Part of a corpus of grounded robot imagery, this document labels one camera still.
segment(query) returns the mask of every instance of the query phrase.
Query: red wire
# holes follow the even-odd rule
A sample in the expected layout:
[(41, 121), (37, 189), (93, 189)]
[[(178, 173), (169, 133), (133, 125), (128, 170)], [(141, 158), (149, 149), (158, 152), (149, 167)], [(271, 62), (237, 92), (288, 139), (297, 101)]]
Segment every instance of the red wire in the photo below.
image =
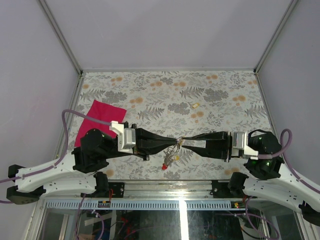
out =
[(244, 197), (243, 197), (243, 199), (242, 199), (242, 203), (243, 203), (243, 204), (245, 203), (246, 199), (247, 199), (247, 195), (244, 195)]
[(113, 189), (110, 189), (109, 190), (109, 202), (111, 204), (111, 199), (112, 199), (112, 195), (114, 194), (114, 190)]

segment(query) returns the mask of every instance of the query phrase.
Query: small object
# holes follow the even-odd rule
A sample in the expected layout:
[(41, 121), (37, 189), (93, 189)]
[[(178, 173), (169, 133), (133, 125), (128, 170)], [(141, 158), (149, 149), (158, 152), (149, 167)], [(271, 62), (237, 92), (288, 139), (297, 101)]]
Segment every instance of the small object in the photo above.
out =
[(192, 105), (192, 108), (193, 108), (193, 109), (196, 109), (196, 108), (199, 107), (199, 106), (200, 106), (200, 103), (196, 102), (195, 104)]
[(168, 168), (168, 166), (167, 166), (167, 165), (162, 164), (162, 170), (166, 170), (167, 168)]

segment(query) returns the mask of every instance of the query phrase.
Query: orange flower pattern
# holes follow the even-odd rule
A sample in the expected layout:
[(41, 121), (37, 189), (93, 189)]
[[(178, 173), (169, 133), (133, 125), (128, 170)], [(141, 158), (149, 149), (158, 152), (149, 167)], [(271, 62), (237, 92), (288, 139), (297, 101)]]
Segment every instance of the orange flower pattern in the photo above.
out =
[[(125, 121), (172, 138), (211, 131), (270, 130), (252, 71), (87, 72), (76, 110), (86, 114), (94, 100), (127, 110)], [(71, 151), (83, 119), (75, 116), (70, 130)], [(185, 145), (203, 147), (199, 141)], [(135, 156), (108, 159), (102, 169), (110, 179), (227, 179), (247, 171), (244, 161), (230, 163), (197, 156), (182, 148), (166, 170), (164, 153), (144, 162)]]

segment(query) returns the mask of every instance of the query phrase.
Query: wire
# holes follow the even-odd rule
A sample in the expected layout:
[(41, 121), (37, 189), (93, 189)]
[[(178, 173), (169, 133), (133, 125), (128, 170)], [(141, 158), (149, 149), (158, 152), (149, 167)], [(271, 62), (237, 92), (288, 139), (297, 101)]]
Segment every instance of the wire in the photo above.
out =
[[(250, 202), (250, 200), (251, 200), (252, 198), (253, 198), (252, 196), (249, 197), (249, 199), (248, 199), (248, 201), (246, 202), (246, 205), (245, 205), (245, 215), (246, 215), (246, 217), (248, 218), (249, 224), (251, 225), (251, 227), (252, 227), (254, 230), (256, 230), (256, 231), (259, 233), (259, 235), (260, 235), (261, 237), (263, 237), (263, 238), (265, 238), (265, 239), (268, 239), (268, 240), (278, 240), (278, 239), (280, 238), (280, 233), (279, 233), (279, 231), (277, 230), (276, 226), (273, 225), (272, 222), (270, 222), (269, 220), (267, 220), (266, 218), (264, 218), (264, 217), (262, 217), (262, 216), (258, 216), (258, 215), (256, 215), (256, 214), (248, 213), (248, 210), (249, 210), (249, 208), (248, 208), (248, 207), (249, 207), (249, 202)], [(267, 223), (275, 230), (275, 232), (276, 232), (276, 238), (268, 237), (268, 236), (264, 235), (261, 231), (259, 231), (259, 230), (254, 226), (254, 224), (252, 223), (252, 221), (250, 220), (250, 216), (255, 217), (255, 218), (258, 218), (258, 219), (261, 219), (261, 220), (267, 222)]]
[(101, 220), (101, 223), (102, 223), (102, 229), (101, 229), (101, 233), (100, 233), (100, 236), (97, 240), (101, 240), (102, 236), (104, 235), (104, 231), (105, 231), (105, 222), (104, 222), (104, 219), (102, 218), (102, 216), (97, 213), (96, 211), (93, 211), (93, 213), (95, 213)]
[(257, 237), (257, 236), (252, 236), (250, 233), (246, 232), (243, 228), (241, 228), (241, 231), (244, 232), (246, 235), (248, 235), (250, 238), (253, 239), (261, 239), (261, 237)]
[(243, 204), (245, 203), (247, 197), (248, 197), (247, 195), (244, 195), (244, 197), (243, 197), (243, 199), (242, 199), (242, 203), (243, 203)]
[[(267, 220), (266, 218), (261, 217), (261, 216), (259, 216), (259, 215), (255, 215), (255, 214), (253, 214), (253, 213), (248, 213), (248, 210), (249, 210), (249, 201), (250, 201), (252, 198), (253, 198), (253, 197), (251, 196), (251, 197), (249, 197), (248, 200), (246, 201), (246, 204), (245, 204), (245, 213), (231, 213), (231, 212), (230, 212), (230, 213), (221, 213), (221, 214), (218, 214), (218, 215), (221, 215), (221, 216), (234, 216), (234, 217), (241, 216), (241, 215), (244, 216), (244, 215), (245, 215), (245, 216), (247, 217), (248, 222), (249, 222), (249, 224), (251, 225), (251, 227), (252, 227), (262, 238), (265, 238), (265, 239), (268, 239), (268, 240), (278, 240), (278, 239), (280, 238), (280, 234), (279, 234), (276, 226), (273, 225), (272, 222), (270, 222), (270, 221)], [(251, 217), (258, 218), (258, 219), (261, 219), (261, 220), (267, 222), (267, 223), (268, 223), (268, 229), (269, 229), (269, 226), (271, 226), (271, 227), (275, 230), (275, 232), (276, 232), (276, 238), (268, 237), (268, 236), (264, 235), (261, 231), (259, 231), (259, 230), (254, 226), (254, 224), (252, 223), (252, 221), (250, 220), (250, 216), (251, 216)]]
[(286, 163), (288, 169), (290, 170), (290, 172), (292, 173), (292, 175), (294, 175), (296, 177), (296, 180), (298, 182), (301, 182), (303, 185), (305, 185), (307, 188), (311, 189), (312, 191), (316, 192), (317, 194), (320, 194), (319, 189), (316, 189), (315, 187), (313, 187), (309, 183), (307, 183), (305, 180), (301, 179), (301, 177), (297, 174), (295, 169), (292, 167), (292, 164), (290, 163), (290, 161), (287, 157), (286, 150), (288, 149), (288, 147), (290, 146), (290, 144), (292, 142), (293, 134), (290, 129), (288, 129), (288, 128), (284, 129), (280, 135), (281, 146), (283, 146), (285, 143), (285, 140), (284, 140), (285, 133), (288, 133), (288, 140), (287, 140), (285, 146), (280, 151), (278, 151), (277, 153), (274, 153), (274, 154), (259, 154), (258, 158), (259, 159), (272, 159), (272, 158), (278, 157), (281, 154), (283, 154), (285, 163)]
[[(84, 114), (82, 114), (80, 112), (77, 112), (75, 110), (71, 110), (71, 109), (63, 110), (62, 114), (61, 114), (61, 117), (62, 117), (63, 132), (64, 132), (65, 140), (64, 140), (64, 146), (63, 146), (63, 150), (62, 150), (61, 156), (54, 163), (54, 166), (51, 165), (51, 166), (48, 166), (48, 167), (46, 167), (44, 169), (41, 169), (41, 170), (38, 170), (38, 171), (34, 171), (34, 172), (27, 173), (27, 174), (23, 174), (22, 176), (15, 176), (15, 177), (10, 177), (10, 178), (6, 178), (6, 179), (3, 179), (3, 180), (0, 180), (0, 184), (6, 183), (6, 182), (10, 182), (10, 181), (14, 181), (14, 180), (18, 180), (18, 179), (21, 179), (21, 178), (30, 177), (30, 176), (33, 176), (33, 175), (36, 175), (36, 174), (44, 173), (44, 172), (46, 172), (46, 171), (48, 171), (50, 169), (53, 169), (55, 166), (57, 166), (64, 159), (65, 155), (67, 154), (68, 143), (69, 143), (68, 127), (67, 127), (67, 122), (66, 122), (66, 118), (65, 118), (66, 113), (71, 113), (71, 114), (77, 115), (77, 116), (79, 116), (81, 118), (88, 119), (90, 121), (93, 121), (93, 122), (96, 122), (96, 123), (99, 123), (99, 124), (111, 126), (110, 122), (106, 122), (106, 121), (102, 121), (102, 120), (99, 120), (99, 119), (96, 119), (96, 118), (93, 118), (93, 117), (90, 117), (90, 116), (86, 116), (86, 115), (84, 115)], [(0, 204), (13, 204), (13, 202), (0, 200)]]
[(109, 190), (109, 204), (110, 204), (110, 206), (111, 206), (111, 199), (112, 199), (113, 194), (114, 194), (114, 190), (111, 188)]
[[(290, 129), (285, 129), (281, 132), (281, 135), (280, 135), (280, 144), (283, 145), (284, 144), (284, 136), (285, 136), (285, 133), (288, 133), (289, 137), (288, 137), (288, 142), (289, 142), (289, 139), (292, 139), (292, 132), (290, 131)], [(311, 186), (309, 183), (307, 183), (306, 181), (304, 181), (303, 179), (301, 179), (301, 177), (297, 174), (297, 172), (295, 171), (295, 169), (292, 167), (288, 157), (287, 157), (287, 154), (285, 152), (283, 152), (283, 157), (284, 157), (284, 160), (285, 160), (285, 163), (288, 167), (288, 169), (290, 170), (290, 172), (292, 173), (292, 175), (294, 175), (297, 179), (297, 181), (300, 181), (303, 185), (305, 185), (307, 188), (313, 190), (314, 192), (316, 192), (317, 194), (320, 194), (320, 190), (319, 189), (316, 189), (315, 187)]]

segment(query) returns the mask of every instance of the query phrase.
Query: small keychain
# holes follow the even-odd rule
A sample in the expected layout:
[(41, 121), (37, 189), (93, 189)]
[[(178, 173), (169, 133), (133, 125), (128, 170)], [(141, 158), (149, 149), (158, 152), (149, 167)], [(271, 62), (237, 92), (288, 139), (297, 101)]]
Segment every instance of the small keychain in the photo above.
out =
[(170, 146), (164, 151), (165, 156), (164, 163), (162, 164), (162, 170), (166, 170), (176, 160), (176, 153), (179, 152), (182, 143), (183, 139), (180, 137), (176, 140), (176, 145)]

